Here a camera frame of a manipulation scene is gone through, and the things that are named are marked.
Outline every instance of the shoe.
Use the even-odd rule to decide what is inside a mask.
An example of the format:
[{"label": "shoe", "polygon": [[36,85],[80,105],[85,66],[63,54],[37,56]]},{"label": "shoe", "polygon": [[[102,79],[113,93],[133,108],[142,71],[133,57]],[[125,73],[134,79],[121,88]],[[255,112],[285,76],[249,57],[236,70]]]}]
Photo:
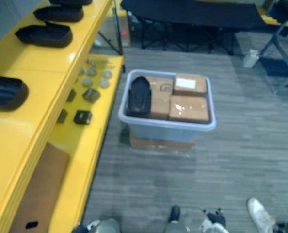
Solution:
[{"label": "shoe", "polygon": [[273,233],[276,221],[256,198],[249,198],[247,200],[247,211],[257,226],[259,233]]}]

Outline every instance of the dark green object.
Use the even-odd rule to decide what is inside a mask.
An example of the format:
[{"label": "dark green object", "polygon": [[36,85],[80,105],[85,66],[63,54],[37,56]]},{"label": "dark green object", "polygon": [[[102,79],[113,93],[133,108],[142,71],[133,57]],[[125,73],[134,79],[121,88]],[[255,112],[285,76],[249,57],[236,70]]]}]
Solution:
[{"label": "dark green object", "polygon": [[67,116],[67,111],[65,109],[62,109],[58,117],[57,123],[62,124],[65,121],[66,116]]},{"label": "dark green object", "polygon": [[85,100],[94,103],[97,101],[98,98],[100,98],[101,95],[97,90],[89,88],[84,92],[82,96],[84,97]]},{"label": "dark green object", "polygon": [[74,89],[72,89],[70,91],[70,94],[68,94],[66,102],[72,102],[75,96],[76,96],[76,92],[74,91]]},{"label": "dark green object", "polygon": [[77,110],[74,122],[80,125],[89,125],[91,117],[92,113],[90,111]]}]

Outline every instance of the black device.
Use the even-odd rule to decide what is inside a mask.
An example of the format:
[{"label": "black device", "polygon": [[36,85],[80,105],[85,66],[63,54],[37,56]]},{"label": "black device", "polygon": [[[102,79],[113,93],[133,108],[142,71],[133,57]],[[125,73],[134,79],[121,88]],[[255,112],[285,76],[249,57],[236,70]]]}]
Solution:
[{"label": "black device", "polygon": [[84,92],[82,96],[85,100],[94,103],[97,101],[98,98],[100,98],[101,94],[97,90],[89,88]]},{"label": "black device", "polygon": [[67,116],[67,111],[65,109],[62,109],[58,117],[57,123],[62,124],[65,121],[66,116]]},{"label": "black device", "polygon": [[47,6],[33,12],[42,21],[78,22],[84,17],[81,5]]},{"label": "black device", "polygon": [[67,97],[67,99],[66,99],[66,102],[72,102],[73,99],[75,98],[75,96],[76,96],[76,91],[75,91],[74,89],[72,89],[72,90],[70,91],[70,94],[68,94],[68,97]]},{"label": "black device", "polygon": [[89,125],[91,117],[92,113],[90,111],[77,110],[76,115],[74,117],[74,122],[80,125]]},{"label": "black device", "polygon": [[60,5],[89,5],[92,0],[49,0],[51,4]]},{"label": "black device", "polygon": [[143,76],[135,78],[129,90],[127,116],[142,117],[149,114],[151,96],[149,81]]},{"label": "black device", "polygon": [[0,76],[0,111],[18,108],[26,100],[28,93],[28,87],[22,80]]},{"label": "black device", "polygon": [[23,43],[39,46],[61,48],[71,43],[73,34],[70,27],[49,22],[45,24],[20,28],[15,35]]}]

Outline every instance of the yellow surface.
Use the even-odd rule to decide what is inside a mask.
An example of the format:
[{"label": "yellow surface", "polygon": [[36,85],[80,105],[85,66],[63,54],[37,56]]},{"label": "yellow surface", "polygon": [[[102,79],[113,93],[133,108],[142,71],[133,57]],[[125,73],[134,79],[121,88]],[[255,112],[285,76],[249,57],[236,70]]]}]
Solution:
[{"label": "yellow surface", "polygon": [[[43,1],[37,8],[46,6]],[[18,77],[29,88],[24,104],[0,112],[0,233],[8,232],[27,184],[111,0],[84,6],[84,18],[65,23],[73,32],[65,48],[21,43],[14,32],[42,24],[27,15],[0,41],[0,75]]]},{"label": "yellow surface", "polygon": [[[49,139],[50,143],[72,157],[53,213],[50,233],[69,233],[80,221],[123,62],[121,56],[90,55],[90,57],[96,62],[97,68],[97,76],[91,78],[93,80],[91,88],[98,90],[101,97],[93,104],[82,97],[88,88],[81,85],[81,80],[86,75],[80,75],[73,87],[76,92],[74,100],[66,102],[63,107],[68,112],[66,120],[63,124],[56,124]],[[103,70],[112,72],[112,77],[109,79],[110,86],[106,89],[98,85]],[[93,113],[89,125],[78,125],[73,122],[77,110],[90,110]]]},{"label": "yellow surface", "polygon": [[258,12],[260,13],[260,16],[262,18],[262,20],[266,23],[266,24],[270,24],[270,25],[281,25],[278,21],[276,21],[276,19],[267,16],[266,15],[266,10],[262,7],[258,7],[257,8]]}]

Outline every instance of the floor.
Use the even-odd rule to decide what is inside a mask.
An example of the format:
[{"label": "floor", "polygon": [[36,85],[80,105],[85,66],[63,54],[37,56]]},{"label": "floor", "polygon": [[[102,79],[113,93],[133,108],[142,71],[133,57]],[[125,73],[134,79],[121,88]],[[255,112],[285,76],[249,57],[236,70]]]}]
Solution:
[{"label": "floor", "polygon": [[[243,54],[260,49],[268,34],[237,33],[236,39],[242,55],[125,49],[127,72],[208,76],[217,127],[200,135],[188,152],[132,149],[117,117],[122,74],[83,223],[114,217],[123,233],[161,233],[171,206],[178,204],[191,232],[199,232],[203,219],[198,208],[220,207],[230,232],[256,233],[246,211],[250,196],[278,220],[288,219],[288,89],[274,95],[271,86],[282,77],[268,77],[259,63],[242,66]],[[288,50],[288,38],[284,44]],[[273,48],[268,54],[277,56]]]}]

